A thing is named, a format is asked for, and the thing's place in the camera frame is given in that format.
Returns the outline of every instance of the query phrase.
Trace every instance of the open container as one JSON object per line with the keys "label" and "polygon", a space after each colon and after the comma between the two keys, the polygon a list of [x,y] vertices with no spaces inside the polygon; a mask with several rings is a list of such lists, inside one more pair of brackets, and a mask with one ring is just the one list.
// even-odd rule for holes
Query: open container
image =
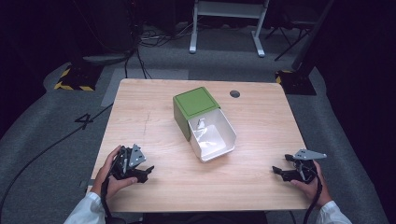
{"label": "open container", "polygon": [[175,120],[202,162],[233,151],[235,131],[205,87],[174,96],[173,103]]}

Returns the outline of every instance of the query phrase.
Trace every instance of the table top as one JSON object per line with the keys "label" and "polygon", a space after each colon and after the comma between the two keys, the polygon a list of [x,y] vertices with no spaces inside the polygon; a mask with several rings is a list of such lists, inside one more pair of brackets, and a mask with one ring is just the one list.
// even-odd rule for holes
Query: table top
{"label": "table top", "polygon": [[[206,163],[177,126],[172,98],[206,87],[236,132],[234,151]],[[230,91],[239,91],[233,98]],[[305,209],[309,201],[272,166],[294,169],[285,154],[305,148],[280,85],[258,82],[124,79],[106,127],[92,179],[118,145],[141,147],[155,168],[145,184],[122,189],[112,212]]]}

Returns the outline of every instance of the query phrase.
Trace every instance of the white sleeve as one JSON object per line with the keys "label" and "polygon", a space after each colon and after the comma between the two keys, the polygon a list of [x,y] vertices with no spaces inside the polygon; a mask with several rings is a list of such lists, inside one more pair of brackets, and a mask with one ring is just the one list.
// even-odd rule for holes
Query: white sleeve
{"label": "white sleeve", "polygon": [[102,206],[100,197],[89,192],[78,203],[73,212],[67,218],[65,224],[105,224],[105,209]]}
{"label": "white sleeve", "polygon": [[320,208],[317,224],[352,224],[352,222],[341,213],[337,204],[331,201]]}

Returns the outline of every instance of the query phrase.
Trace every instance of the white object inside box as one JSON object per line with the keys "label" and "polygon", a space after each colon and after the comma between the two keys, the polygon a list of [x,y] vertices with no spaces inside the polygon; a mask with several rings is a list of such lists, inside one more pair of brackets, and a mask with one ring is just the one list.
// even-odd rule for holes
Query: white object inside box
{"label": "white object inside box", "polygon": [[220,109],[214,109],[188,120],[191,146],[203,162],[233,151],[236,134]]}

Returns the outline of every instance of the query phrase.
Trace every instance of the human hand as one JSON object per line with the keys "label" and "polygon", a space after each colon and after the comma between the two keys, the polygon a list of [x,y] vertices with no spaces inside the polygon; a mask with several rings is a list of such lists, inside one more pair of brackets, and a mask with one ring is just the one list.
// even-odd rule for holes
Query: human hand
{"label": "human hand", "polygon": [[[320,165],[316,161],[314,161],[314,164],[317,167],[318,176],[322,184],[322,192],[318,199],[317,206],[322,207],[326,203],[332,201],[332,197],[330,196],[329,189],[327,188],[326,180],[324,179],[320,169]],[[317,190],[318,190],[317,178],[312,180],[311,183],[309,184],[305,184],[304,182],[298,180],[291,180],[290,183],[294,185],[297,189],[300,189],[310,201],[314,200],[314,197],[317,194]]]}
{"label": "human hand", "polygon": [[[108,171],[111,168],[111,164],[114,158],[117,156],[121,149],[121,146],[116,147],[106,158],[105,164],[99,169],[99,172],[93,182],[91,192],[101,195],[102,183],[105,181]],[[110,176],[108,181],[107,196],[106,199],[113,197],[120,189],[128,187],[132,184],[137,183],[136,177],[130,177],[126,179],[117,180],[114,176]]]}

